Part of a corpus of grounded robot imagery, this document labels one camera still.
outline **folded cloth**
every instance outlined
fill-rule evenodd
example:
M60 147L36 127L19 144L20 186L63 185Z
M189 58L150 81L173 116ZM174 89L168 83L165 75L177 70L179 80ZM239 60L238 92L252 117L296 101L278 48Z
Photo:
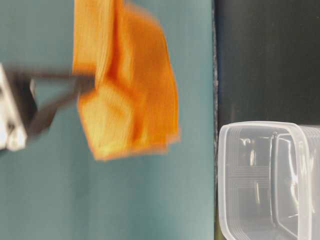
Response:
M95 74L78 112L97 160L165 152L179 136L178 94L166 39L122 0L75 0L73 72Z

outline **blue-green backdrop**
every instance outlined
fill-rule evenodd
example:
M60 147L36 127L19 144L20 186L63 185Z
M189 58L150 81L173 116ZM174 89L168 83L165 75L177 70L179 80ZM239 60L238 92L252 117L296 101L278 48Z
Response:
M179 92L181 142L167 155L94 161L76 107L27 149L0 157L0 239L212 240L210 0L136 0L163 25ZM72 66L72 0L1 0L0 62ZM38 98L60 91L38 87Z

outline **translucent plastic box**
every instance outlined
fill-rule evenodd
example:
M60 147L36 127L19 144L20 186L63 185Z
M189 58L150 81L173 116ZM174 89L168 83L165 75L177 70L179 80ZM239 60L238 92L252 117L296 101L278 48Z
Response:
M218 201L227 240L320 240L320 128L223 126Z

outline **plastic container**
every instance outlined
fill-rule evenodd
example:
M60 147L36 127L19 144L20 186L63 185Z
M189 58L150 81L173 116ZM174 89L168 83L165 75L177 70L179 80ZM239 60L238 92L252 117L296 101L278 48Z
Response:
M223 126L218 201L227 240L320 240L320 128Z

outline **dark background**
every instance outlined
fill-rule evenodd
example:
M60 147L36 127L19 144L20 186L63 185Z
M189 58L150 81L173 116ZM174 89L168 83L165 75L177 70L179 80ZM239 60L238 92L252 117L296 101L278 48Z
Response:
M218 126L320 124L320 1L216 0Z

